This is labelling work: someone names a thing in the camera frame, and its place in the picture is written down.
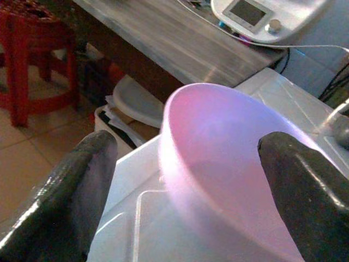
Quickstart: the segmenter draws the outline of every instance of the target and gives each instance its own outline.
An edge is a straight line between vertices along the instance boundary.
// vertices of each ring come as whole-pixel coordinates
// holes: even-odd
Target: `cable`
[[[207,19],[205,19],[204,17],[202,17],[201,15],[195,13],[193,10],[191,10],[189,7],[187,7],[183,2],[181,2],[181,0],[177,0],[177,2],[179,4],[181,4],[186,10],[190,11],[191,13],[193,13],[194,15],[200,17],[202,20],[204,20],[205,22],[209,23],[211,26],[217,28],[218,30],[222,31],[223,33],[229,35],[232,38],[235,38],[241,42],[247,43],[247,44],[251,44],[251,45],[256,45],[256,46],[263,46],[263,47],[271,47],[271,48],[298,48],[298,47],[302,47],[302,48],[319,48],[319,47],[332,47],[332,48],[339,48],[342,49],[344,51],[346,51],[347,53],[349,53],[349,48],[343,47],[343,46],[339,46],[339,45],[268,45],[268,44],[260,44],[260,43],[255,43],[255,42],[251,42],[245,39],[241,39],[240,37],[236,37],[235,35],[228,33],[227,31],[223,30],[222,28],[220,28],[219,26],[215,25],[214,23],[208,21]]]
[[[327,85],[327,87],[325,88],[325,90],[321,93],[321,95],[318,97],[320,100],[323,100],[324,97],[327,95],[327,93],[331,90],[334,89],[337,86],[337,83],[333,84],[334,81],[338,78],[338,76],[340,76],[340,74],[349,67],[349,62],[342,67],[342,69],[340,69],[338,71],[338,73],[332,78],[331,82]]]
[[[284,68],[280,71],[280,75],[283,74],[283,72],[285,71],[286,67],[288,66],[288,63],[290,61],[290,57],[291,57],[291,49],[290,48],[287,48],[287,59],[286,59],[286,63],[284,65]]]

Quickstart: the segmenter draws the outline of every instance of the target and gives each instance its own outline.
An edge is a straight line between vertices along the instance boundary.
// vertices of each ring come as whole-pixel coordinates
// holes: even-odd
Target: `red plastic stool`
[[[79,103],[74,54],[75,36],[44,6],[30,0],[4,0],[0,3],[0,67],[7,66],[8,93],[0,93],[0,107],[10,111],[12,125],[27,126],[29,114],[45,114]],[[67,63],[53,57],[53,50],[67,50]],[[45,81],[51,70],[66,76],[69,91],[56,97],[29,100],[28,65],[39,68]]]

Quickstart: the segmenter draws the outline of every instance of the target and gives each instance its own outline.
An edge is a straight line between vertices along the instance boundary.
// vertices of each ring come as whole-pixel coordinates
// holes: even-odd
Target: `knob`
[[[266,25],[266,31],[270,34],[277,34],[282,28],[281,22],[278,19],[273,19]]]

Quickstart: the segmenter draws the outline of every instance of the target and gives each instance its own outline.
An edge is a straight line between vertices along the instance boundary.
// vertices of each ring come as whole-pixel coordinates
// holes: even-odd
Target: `beige floor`
[[[34,67],[30,67],[29,74],[31,98],[54,96],[67,86],[66,80],[56,74],[53,83],[40,80]],[[5,80],[5,69],[1,69],[1,89],[5,89]],[[28,128],[14,128],[8,112],[0,109],[0,223],[11,216],[67,152],[93,131],[88,116],[94,110],[82,97],[78,111],[69,106],[46,115],[32,115]]]

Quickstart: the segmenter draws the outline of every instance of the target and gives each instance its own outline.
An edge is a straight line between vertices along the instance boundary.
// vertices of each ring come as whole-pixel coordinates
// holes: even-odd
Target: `transparent bowl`
[[[275,131],[321,151],[290,121],[231,88],[187,85],[165,105],[159,163],[171,200],[200,238],[233,261],[303,261],[258,156],[259,139]]]

